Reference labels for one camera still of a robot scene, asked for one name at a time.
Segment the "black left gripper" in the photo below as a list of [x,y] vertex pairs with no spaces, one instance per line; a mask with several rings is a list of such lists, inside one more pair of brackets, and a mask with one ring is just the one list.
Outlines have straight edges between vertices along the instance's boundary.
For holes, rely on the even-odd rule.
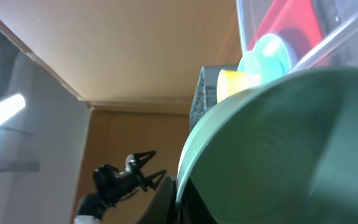
[[[115,205],[135,195],[140,188],[140,182],[136,175],[140,169],[148,163],[156,154],[156,151],[129,154],[125,161],[125,172],[109,164],[104,164],[93,173],[93,181],[97,193],[105,205]],[[160,170],[143,178],[143,190],[156,190],[167,173]]]

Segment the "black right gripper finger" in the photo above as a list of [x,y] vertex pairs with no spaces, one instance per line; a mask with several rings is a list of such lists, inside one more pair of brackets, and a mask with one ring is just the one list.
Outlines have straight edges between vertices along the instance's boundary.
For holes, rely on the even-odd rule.
[[172,224],[176,194],[176,181],[165,177],[137,224]]

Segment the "green bowl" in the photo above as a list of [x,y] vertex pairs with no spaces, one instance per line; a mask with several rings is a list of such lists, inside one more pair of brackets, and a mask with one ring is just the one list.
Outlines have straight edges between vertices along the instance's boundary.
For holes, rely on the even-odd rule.
[[358,223],[358,67],[212,107],[184,145],[176,209],[178,223]]

